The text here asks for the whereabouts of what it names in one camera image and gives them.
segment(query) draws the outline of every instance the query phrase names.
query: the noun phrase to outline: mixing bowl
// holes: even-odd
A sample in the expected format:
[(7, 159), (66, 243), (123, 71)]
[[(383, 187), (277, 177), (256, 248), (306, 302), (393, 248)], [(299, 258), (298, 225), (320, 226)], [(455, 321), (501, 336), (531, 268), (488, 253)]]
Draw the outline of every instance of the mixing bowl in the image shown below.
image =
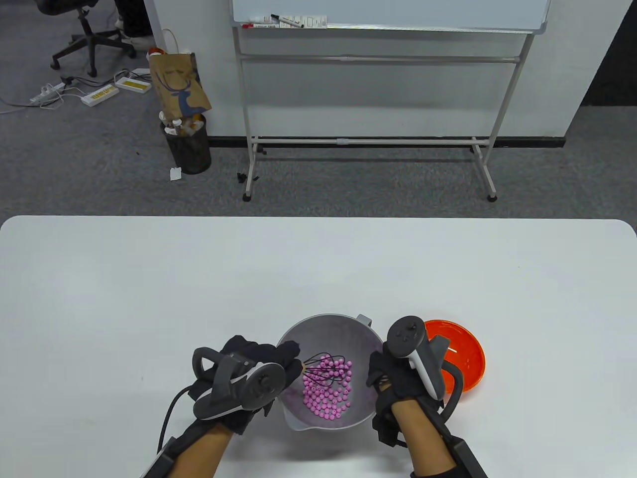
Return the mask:
[(374, 414), (376, 391), (365, 385), (369, 365), (369, 355), (381, 351), (383, 341), (371, 329), (371, 319), (359, 315), (355, 319), (347, 315), (320, 314), (297, 323), (288, 330), (280, 342), (294, 340), (299, 343), (299, 359), (327, 352), (342, 355), (352, 361), (352, 391), (349, 402), (352, 406), (343, 416), (334, 421), (316, 416), (303, 403), (303, 379), (299, 377), (288, 387), (279, 399), (287, 424), (293, 430), (342, 430), (358, 425)]

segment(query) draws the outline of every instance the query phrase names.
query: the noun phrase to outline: black mesh trash bin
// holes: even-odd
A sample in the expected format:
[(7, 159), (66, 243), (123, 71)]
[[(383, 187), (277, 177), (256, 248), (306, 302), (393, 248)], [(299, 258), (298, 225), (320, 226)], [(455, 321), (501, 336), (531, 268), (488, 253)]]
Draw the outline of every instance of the black mesh trash bin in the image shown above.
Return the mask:
[(206, 119), (199, 131), (192, 136), (173, 136), (164, 131), (161, 124), (161, 132), (168, 141), (168, 147), (173, 154), (173, 159), (178, 168), (184, 174), (199, 174), (210, 167), (212, 158), (208, 147), (208, 133), (206, 132)]

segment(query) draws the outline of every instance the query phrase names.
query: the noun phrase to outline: sneaker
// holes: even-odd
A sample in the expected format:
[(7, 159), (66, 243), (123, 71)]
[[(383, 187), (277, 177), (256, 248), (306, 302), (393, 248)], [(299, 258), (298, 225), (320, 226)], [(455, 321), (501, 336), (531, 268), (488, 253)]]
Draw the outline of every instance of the sneaker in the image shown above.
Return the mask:
[(122, 34), (122, 42), (132, 45), (139, 52), (147, 52), (151, 48), (155, 48), (155, 38), (148, 36), (126, 36)]

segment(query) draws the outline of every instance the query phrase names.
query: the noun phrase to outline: trash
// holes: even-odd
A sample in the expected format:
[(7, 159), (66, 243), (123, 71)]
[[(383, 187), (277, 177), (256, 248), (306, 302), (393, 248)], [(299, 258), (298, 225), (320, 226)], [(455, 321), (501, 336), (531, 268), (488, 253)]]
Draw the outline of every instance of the trash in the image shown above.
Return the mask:
[(181, 168), (170, 168), (170, 181), (177, 181), (182, 178)]

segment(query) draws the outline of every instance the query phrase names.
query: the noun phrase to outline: red plate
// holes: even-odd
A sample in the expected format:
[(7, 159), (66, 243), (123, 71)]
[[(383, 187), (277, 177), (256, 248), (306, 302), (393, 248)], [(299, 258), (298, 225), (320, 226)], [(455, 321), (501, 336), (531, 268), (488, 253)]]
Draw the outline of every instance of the red plate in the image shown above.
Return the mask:
[[(426, 321), (425, 327), (431, 340), (436, 335), (451, 340), (445, 360), (453, 363), (464, 375), (464, 389), (467, 392), (482, 380), (486, 368), (484, 351), (478, 339), (466, 328), (449, 321)], [(443, 370), (447, 393), (454, 389), (454, 378)]]

